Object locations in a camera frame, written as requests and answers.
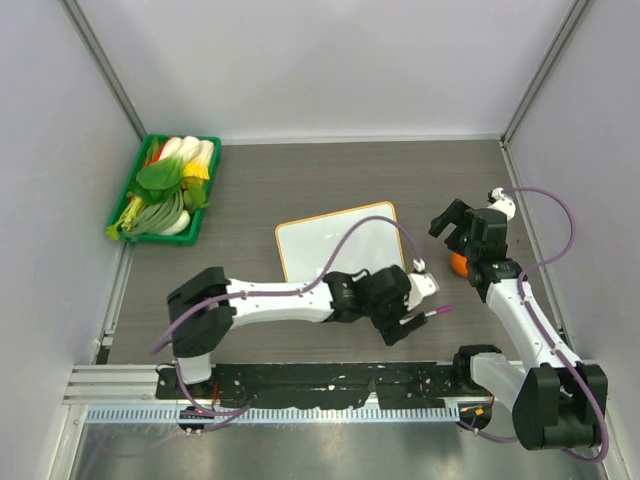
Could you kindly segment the yellow framed whiteboard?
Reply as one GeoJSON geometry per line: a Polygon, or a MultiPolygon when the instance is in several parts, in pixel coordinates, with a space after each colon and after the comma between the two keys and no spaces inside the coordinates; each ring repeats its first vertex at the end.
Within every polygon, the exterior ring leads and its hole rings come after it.
{"type": "MultiPolygon", "coordinates": [[[[370,216],[394,220],[394,205],[378,202],[278,225],[275,237],[285,280],[315,279],[347,230],[370,216]]],[[[367,269],[374,273],[392,264],[404,264],[400,232],[376,220],[363,224],[349,237],[330,269],[345,273],[367,269]]]]}

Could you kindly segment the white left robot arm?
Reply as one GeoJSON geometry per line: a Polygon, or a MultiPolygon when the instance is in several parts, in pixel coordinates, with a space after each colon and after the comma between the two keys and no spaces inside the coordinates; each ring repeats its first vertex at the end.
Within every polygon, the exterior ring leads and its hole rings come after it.
{"type": "Polygon", "coordinates": [[[233,329],[256,323],[306,321],[351,324],[371,320],[392,346],[426,322],[424,301],[439,286],[427,273],[392,265],[375,273],[332,271],[310,282],[252,283],[230,279],[209,267],[167,297],[170,346],[178,386],[190,398],[205,397],[213,385],[211,354],[233,329]]]}

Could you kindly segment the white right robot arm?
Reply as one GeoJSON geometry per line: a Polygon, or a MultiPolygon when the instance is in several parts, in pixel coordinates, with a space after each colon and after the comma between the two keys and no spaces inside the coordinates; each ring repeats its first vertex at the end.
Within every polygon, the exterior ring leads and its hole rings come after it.
{"type": "Polygon", "coordinates": [[[503,355],[480,352],[456,365],[451,380],[465,395],[488,390],[510,411],[516,438],[527,450],[597,448],[593,462],[609,450],[605,422],[608,378],[562,340],[538,305],[528,273],[508,257],[509,197],[475,209],[454,200],[430,224],[439,237],[446,227],[449,250],[467,260],[467,279],[499,318],[522,361],[516,368],[503,355]]]}

